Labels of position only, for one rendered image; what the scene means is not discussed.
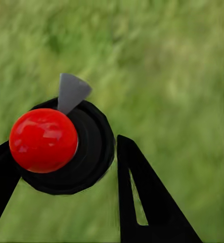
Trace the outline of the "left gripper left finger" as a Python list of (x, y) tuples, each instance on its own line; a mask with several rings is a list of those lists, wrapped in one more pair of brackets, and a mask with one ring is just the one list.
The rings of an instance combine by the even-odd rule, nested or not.
[(10, 152), (9, 141), (0, 145), (0, 217), (4, 212), (21, 174)]

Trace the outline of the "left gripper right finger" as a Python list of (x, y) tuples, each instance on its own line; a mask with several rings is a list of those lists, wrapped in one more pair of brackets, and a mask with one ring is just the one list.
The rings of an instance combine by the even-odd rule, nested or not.
[[(121, 243), (202, 243), (138, 145), (117, 135)], [(148, 226), (137, 223), (129, 169)]]

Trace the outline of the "pesticide atomizer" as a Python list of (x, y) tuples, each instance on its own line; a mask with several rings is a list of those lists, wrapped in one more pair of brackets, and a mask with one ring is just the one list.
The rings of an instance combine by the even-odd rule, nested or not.
[(13, 125), (9, 147), (25, 182), (51, 195), (74, 195), (94, 186), (115, 159), (107, 117), (84, 100), (92, 87), (61, 73), (59, 97), (34, 106)]

